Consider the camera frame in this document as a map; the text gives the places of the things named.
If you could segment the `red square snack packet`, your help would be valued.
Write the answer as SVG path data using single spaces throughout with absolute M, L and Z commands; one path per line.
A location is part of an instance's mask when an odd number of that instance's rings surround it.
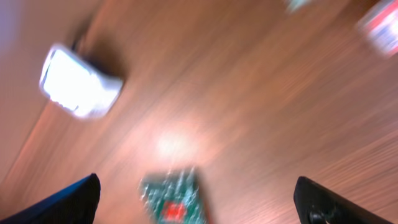
M 397 53 L 397 0 L 378 1 L 358 22 L 359 30 L 386 57 Z

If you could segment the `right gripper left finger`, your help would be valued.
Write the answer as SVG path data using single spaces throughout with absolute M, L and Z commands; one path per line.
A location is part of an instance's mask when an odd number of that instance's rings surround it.
M 100 202 L 101 184 L 92 173 L 40 202 L 1 220 L 2 224 L 92 224 Z

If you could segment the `light green tissue packet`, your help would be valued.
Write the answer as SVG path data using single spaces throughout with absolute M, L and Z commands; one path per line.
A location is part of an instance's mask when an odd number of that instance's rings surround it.
M 312 0 L 285 0 L 288 12 L 294 12 L 307 4 L 311 3 Z

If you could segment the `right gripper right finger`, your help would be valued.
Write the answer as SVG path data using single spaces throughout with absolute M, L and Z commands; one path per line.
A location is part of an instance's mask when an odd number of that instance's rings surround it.
M 301 224 L 391 224 L 305 176 L 297 179 L 294 204 Z

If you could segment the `green 3M gloves package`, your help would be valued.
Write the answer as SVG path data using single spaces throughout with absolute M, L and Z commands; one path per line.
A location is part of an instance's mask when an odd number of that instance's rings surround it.
M 146 175 L 141 200 L 156 224 L 210 224 L 206 200 L 195 168 Z

